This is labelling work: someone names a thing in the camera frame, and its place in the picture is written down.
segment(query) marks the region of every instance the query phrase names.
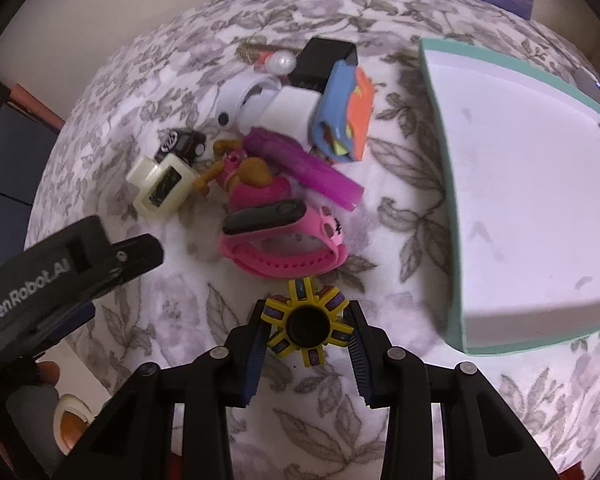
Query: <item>purple marker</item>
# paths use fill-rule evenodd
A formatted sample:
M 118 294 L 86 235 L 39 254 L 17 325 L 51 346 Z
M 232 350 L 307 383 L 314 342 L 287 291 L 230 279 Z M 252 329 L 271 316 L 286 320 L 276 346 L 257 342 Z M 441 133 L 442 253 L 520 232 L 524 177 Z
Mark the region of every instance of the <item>purple marker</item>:
M 244 137 L 242 147 L 250 155 L 263 158 L 347 211 L 356 208 L 365 191 L 365 188 L 334 170 L 325 161 L 309 155 L 290 137 L 264 128 L 252 128 Z

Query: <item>yellow fidget spinner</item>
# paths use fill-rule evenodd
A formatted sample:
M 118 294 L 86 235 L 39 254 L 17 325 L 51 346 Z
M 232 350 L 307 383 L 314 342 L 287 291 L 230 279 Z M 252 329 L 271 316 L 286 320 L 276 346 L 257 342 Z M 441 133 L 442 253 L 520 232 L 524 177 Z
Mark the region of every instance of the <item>yellow fidget spinner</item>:
M 324 364 L 323 345 L 347 346 L 353 327 L 340 314 L 349 304 L 334 286 L 314 292 L 311 278 L 289 280 L 290 298 L 269 298 L 261 318 L 278 328 L 267 345 L 278 357 L 302 352 L 304 366 Z

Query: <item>pink toy figure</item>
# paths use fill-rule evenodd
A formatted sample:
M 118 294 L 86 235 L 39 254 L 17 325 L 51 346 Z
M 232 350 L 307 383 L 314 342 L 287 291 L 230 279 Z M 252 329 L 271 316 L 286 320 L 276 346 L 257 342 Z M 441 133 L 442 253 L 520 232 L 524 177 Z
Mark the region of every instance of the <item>pink toy figure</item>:
M 267 163 L 256 156 L 247 156 L 240 140 L 216 140 L 216 156 L 225 155 L 193 182 L 194 189 L 207 196 L 209 183 L 215 180 L 229 194 L 229 211 L 256 207 L 291 196 L 289 181 L 272 176 Z

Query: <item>red object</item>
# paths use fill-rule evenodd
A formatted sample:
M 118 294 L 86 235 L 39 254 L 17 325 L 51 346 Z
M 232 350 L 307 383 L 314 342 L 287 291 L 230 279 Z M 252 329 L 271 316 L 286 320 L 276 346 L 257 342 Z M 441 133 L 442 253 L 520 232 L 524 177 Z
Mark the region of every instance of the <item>red object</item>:
M 561 480 L 584 480 L 584 471 L 582 470 L 582 462 L 572 465 L 566 471 L 560 473 Z
M 171 453 L 167 464 L 167 480 L 180 480 L 182 478 L 182 457 Z
M 62 118 L 53 113 L 18 84 L 11 88 L 9 99 L 21 108 L 24 108 L 34 117 L 42 119 L 45 123 L 50 124 L 57 130 L 61 130 L 64 126 L 64 120 Z
M 262 54 L 260 54 L 260 57 L 254 63 L 255 69 L 259 70 L 261 72 L 264 72 L 265 71 L 264 64 L 267 62 L 267 59 L 269 59 L 273 55 L 273 53 L 274 53 L 273 50 L 267 50 L 266 52 L 263 52 Z

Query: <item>black box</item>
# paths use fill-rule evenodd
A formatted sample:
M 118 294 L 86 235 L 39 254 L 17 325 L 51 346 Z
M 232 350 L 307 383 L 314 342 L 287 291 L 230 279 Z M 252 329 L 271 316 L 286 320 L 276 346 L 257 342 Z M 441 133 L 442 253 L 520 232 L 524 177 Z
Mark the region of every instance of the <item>black box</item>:
M 341 59 L 349 65 L 358 65 L 358 51 L 353 43 L 313 37 L 298 55 L 298 64 L 289 74 L 289 82 L 324 94 L 333 65 Z

